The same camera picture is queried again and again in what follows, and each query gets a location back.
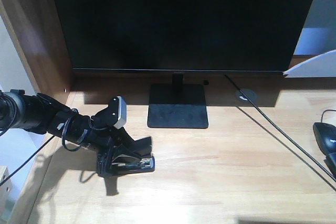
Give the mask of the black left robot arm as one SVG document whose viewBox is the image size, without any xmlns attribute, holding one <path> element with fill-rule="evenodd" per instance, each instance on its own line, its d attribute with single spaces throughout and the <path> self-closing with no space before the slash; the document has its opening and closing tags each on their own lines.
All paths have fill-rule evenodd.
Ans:
<svg viewBox="0 0 336 224">
<path fill-rule="evenodd" d="M 123 157 L 126 163 L 151 158 L 151 138 L 135 141 L 124 129 L 126 120 L 126 103 L 121 96 L 113 97 L 94 116 L 87 116 L 42 93 L 26 95 L 24 90 L 10 90 L 1 94 L 1 130 L 49 133 L 96 152 L 121 147 L 116 157 Z"/>
</svg>

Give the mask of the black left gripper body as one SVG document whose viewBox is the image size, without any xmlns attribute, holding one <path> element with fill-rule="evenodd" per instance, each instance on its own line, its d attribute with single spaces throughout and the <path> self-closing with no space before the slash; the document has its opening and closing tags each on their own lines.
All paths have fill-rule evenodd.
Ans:
<svg viewBox="0 0 336 224">
<path fill-rule="evenodd" d="M 97 152 L 105 151 L 110 147 L 117 147 L 122 138 L 130 137 L 124 127 L 116 129 L 107 125 L 108 108 L 96 113 L 94 116 L 79 116 L 80 126 L 87 130 L 83 144 Z"/>
</svg>

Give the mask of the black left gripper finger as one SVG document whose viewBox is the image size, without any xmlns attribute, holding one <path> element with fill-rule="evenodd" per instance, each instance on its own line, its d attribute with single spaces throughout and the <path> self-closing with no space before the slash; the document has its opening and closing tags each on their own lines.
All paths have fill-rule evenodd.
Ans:
<svg viewBox="0 0 336 224">
<path fill-rule="evenodd" d="M 150 136 L 139 140 L 134 140 L 131 137 L 122 138 L 120 144 L 113 151 L 113 158 L 122 155 L 136 158 L 152 157 L 152 138 Z"/>
</svg>

